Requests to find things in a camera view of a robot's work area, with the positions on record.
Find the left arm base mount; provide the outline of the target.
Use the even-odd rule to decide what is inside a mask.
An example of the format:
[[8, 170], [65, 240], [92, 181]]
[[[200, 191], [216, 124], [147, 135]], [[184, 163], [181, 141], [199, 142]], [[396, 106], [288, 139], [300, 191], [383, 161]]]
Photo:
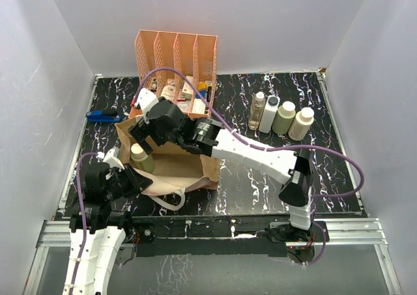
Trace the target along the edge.
[[151, 244], [155, 240], [155, 227], [152, 223], [132, 223], [125, 229], [127, 244]]

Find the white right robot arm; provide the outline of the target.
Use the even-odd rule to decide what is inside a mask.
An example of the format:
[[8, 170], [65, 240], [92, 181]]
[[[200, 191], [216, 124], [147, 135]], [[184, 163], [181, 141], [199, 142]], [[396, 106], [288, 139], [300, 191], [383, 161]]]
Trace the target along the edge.
[[191, 119], [173, 102], [152, 92], [137, 97], [142, 116], [129, 129], [130, 135], [144, 148], [175, 145], [190, 154], [230, 160], [261, 171], [281, 184], [279, 198], [289, 206], [291, 235], [300, 241], [314, 232], [311, 220], [312, 168], [309, 151], [273, 151], [268, 145], [229, 131], [218, 121], [200, 117]]

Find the brown canvas tote bag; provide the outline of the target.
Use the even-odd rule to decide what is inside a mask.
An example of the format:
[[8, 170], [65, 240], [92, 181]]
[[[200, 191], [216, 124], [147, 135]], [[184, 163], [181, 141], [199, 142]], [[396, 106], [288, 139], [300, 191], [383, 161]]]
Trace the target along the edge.
[[186, 194], [201, 188], [216, 190], [220, 177], [220, 160], [204, 155], [190, 154], [173, 143], [157, 146], [147, 137], [145, 142], [150, 145], [154, 170], [149, 173], [144, 165], [132, 157], [132, 149], [136, 144], [128, 130], [134, 126], [139, 117], [134, 117], [115, 125], [121, 143], [119, 159], [123, 164], [130, 164], [137, 173], [151, 179], [153, 183], [142, 191], [154, 202], [170, 211], [182, 208]]

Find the green bottle beige cap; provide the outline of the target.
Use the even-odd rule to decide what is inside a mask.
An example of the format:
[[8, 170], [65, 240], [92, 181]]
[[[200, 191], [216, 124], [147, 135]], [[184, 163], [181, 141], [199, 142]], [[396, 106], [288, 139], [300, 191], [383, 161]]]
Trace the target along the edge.
[[295, 105], [290, 101], [285, 101], [279, 106], [274, 121], [272, 123], [272, 130], [278, 135], [285, 135], [296, 115]]
[[314, 110], [310, 107], [302, 108], [291, 124], [288, 136], [294, 141], [301, 141], [306, 136], [314, 121]]
[[147, 173], [153, 173], [155, 170], [155, 163], [152, 156], [148, 155], [138, 143], [134, 143], [130, 147], [130, 157], [136, 169]]

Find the clear bottle amber liquid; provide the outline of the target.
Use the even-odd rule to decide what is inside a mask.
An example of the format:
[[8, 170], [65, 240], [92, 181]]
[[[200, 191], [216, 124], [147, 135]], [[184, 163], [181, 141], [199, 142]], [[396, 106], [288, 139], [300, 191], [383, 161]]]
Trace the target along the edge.
[[248, 120], [249, 129], [256, 130], [258, 128], [265, 108], [265, 102], [266, 98], [263, 92], [259, 91], [254, 95]]

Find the white bottle dark grey cap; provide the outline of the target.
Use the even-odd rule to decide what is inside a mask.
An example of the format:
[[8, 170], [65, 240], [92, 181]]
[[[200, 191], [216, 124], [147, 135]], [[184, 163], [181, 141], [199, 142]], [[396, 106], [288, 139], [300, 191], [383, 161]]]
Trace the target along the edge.
[[280, 104], [280, 98], [278, 96], [270, 95], [265, 103], [261, 121], [259, 123], [259, 131], [262, 133], [269, 133], [274, 122], [276, 113]]

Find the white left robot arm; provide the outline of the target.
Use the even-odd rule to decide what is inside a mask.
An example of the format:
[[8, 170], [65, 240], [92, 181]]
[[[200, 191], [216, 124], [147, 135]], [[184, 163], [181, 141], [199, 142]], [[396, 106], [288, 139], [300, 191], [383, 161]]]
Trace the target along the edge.
[[131, 213], [114, 210], [113, 201], [141, 194], [152, 179], [131, 165], [94, 163], [87, 169], [70, 218], [70, 255], [63, 294], [106, 294], [117, 253], [124, 242], [137, 247], [144, 231]]

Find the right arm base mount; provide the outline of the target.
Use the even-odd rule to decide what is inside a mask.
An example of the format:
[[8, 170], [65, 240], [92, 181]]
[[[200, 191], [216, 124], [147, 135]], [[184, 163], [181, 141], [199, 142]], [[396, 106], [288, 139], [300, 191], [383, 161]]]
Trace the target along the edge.
[[265, 228], [266, 237], [271, 242], [281, 242], [301, 249], [311, 248], [314, 243], [327, 243], [330, 241], [326, 223], [313, 223], [309, 229], [299, 229], [290, 223], [272, 222]]

